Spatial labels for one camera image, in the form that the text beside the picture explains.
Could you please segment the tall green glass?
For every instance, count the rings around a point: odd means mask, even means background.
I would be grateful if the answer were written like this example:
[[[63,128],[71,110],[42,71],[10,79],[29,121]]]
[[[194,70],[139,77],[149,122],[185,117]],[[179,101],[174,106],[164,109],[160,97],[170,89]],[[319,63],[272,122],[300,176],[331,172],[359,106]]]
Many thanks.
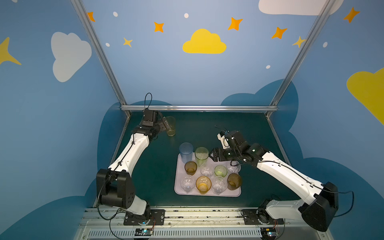
[[[198,167],[205,164],[209,157],[209,151],[205,147],[198,147],[195,150],[195,159]]]

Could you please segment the dark amber dimpled glass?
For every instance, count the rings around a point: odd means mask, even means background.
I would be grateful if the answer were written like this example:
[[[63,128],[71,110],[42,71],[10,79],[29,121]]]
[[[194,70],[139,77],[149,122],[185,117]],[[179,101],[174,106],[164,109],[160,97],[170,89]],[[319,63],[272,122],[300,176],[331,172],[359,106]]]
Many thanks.
[[[193,176],[196,173],[197,168],[197,163],[194,161],[189,161],[185,164],[185,171],[190,176]]]
[[[229,174],[227,178],[227,183],[228,183],[228,189],[230,191],[234,191],[242,186],[243,179],[240,175],[232,173],[232,174]]]

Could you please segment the clear faceted glass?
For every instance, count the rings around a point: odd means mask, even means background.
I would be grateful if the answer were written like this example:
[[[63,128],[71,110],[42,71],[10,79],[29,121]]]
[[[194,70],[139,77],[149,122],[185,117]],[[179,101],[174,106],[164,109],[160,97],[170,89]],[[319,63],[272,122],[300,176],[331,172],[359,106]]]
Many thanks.
[[[227,189],[227,181],[225,178],[216,176],[212,180],[212,189],[216,195],[222,194]]]
[[[238,174],[241,170],[241,165],[239,162],[237,161],[230,161],[228,164],[227,164],[227,170],[228,170],[228,173],[229,174]]]

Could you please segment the lilac plastic tray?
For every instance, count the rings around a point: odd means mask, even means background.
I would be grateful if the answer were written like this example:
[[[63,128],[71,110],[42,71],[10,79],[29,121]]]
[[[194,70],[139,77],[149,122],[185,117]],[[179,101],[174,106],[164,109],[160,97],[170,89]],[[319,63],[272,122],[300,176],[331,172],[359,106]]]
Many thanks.
[[[237,188],[236,190],[229,190],[226,189],[219,195],[215,193],[215,190],[213,187],[210,188],[210,190],[206,194],[201,194],[200,191],[197,189],[196,186],[196,180],[202,176],[200,167],[197,167],[197,170],[194,175],[188,175],[185,170],[185,163],[182,161],[181,154],[178,155],[177,159],[177,170],[176,170],[176,177],[175,177],[175,186],[174,191],[178,195],[186,195],[186,196],[203,196],[203,197],[229,197],[229,198],[237,198],[242,193],[242,187]],[[184,188],[182,187],[182,181],[187,178],[191,178],[190,186],[192,186],[192,189],[189,192],[186,192]]]

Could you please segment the dark amber dimpled glass back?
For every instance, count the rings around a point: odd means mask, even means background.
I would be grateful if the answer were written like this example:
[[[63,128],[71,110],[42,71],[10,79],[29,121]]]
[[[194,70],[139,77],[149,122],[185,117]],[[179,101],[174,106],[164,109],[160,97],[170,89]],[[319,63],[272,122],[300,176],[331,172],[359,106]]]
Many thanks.
[[[185,164],[185,171],[190,176],[193,176],[196,173],[197,168],[197,163],[194,161],[189,161]]]

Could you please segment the short orange glass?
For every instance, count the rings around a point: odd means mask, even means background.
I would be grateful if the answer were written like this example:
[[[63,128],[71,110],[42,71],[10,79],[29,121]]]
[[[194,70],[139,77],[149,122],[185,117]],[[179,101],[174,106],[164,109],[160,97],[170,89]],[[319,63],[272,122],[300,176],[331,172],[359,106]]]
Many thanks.
[[[198,191],[204,195],[206,194],[212,187],[212,182],[209,177],[200,176],[196,180],[196,187]]]

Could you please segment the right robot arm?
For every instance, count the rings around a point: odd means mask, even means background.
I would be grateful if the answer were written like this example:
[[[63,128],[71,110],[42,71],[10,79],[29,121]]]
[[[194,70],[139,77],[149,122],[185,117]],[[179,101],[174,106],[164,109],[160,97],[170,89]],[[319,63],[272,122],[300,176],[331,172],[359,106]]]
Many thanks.
[[[215,162],[249,164],[284,184],[299,200],[265,200],[256,211],[262,225],[272,220],[291,219],[307,223],[313,229],[326,232],[339,209],[338,188],[331,182],[322,184],[297,171],[260,144],[252,145],[239,131],[220,131],[222,147],[210,152]]]

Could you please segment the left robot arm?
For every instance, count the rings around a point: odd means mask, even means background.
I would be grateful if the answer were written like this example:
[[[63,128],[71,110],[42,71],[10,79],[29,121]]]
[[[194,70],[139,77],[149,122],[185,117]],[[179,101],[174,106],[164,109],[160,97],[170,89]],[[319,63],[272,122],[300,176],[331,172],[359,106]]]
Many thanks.
[[[170,125],[161,112],[149,108],[143,110],[140,124],[133,129],[130,140],[119,157],[107,169],[100,169],[97,173],[97,208],[99,205],[117,207],[138,224],[145,224],[150,220],[150,205],[136,195],[132,173],[151,141],[169,128]]]

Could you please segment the dark amber dimpled glass front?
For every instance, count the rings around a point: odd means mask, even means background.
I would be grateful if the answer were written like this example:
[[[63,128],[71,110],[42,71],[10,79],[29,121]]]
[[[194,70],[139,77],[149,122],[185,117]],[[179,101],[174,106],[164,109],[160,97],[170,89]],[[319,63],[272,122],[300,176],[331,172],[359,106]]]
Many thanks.
[[[228,189],[230,191],[234,191],[242,186],[243,179],[240,175],[232,173],[232,174],[229,174],[227,178],[227,183],[228,183]]]

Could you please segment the small green glass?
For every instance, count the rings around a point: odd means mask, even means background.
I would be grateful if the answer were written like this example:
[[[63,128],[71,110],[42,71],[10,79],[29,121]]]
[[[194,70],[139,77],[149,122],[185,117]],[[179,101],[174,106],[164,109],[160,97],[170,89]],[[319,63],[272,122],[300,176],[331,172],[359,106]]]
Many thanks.
[[[214,169],[214,173],[216,176],[224,178],[228,174],[228,170],[223,165],[217,165]]]

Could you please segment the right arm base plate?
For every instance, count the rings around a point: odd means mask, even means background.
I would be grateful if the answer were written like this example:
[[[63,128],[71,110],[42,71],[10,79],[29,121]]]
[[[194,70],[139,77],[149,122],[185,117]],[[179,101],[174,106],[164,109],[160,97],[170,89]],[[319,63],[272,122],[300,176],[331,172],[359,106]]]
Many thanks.
[[[241,215],[246,225],[283,225],[284,219],[273,219],[264,209],[242,209]]]

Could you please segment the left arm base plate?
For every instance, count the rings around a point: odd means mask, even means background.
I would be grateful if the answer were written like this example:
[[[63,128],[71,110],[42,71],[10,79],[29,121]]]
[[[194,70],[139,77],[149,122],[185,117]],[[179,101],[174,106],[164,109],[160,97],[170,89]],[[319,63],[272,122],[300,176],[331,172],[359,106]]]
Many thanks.
[[[126,213],[124,226],[153,225],[162,226],[164,224],[165,210],[145,210],[143,215]]]

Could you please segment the tall amber glass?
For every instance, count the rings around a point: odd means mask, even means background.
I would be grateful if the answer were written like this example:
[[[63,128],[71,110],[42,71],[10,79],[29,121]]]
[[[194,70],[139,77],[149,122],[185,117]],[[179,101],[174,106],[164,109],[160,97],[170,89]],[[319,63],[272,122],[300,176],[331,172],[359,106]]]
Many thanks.
[[[170,126],[170,128],[167,129],[167,135],[173,137],[176,134],[176,119],[172,116],[168,116],[166,119]]]

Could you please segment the tall blue frosted glass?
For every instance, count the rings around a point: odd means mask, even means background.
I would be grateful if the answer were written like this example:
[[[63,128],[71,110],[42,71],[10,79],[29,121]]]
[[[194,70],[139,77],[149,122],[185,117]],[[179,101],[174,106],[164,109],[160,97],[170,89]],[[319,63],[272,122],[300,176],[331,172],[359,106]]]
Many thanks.
[[[191,143],[182,143],[179,151],[183,163],[192,161],[194,147]]]

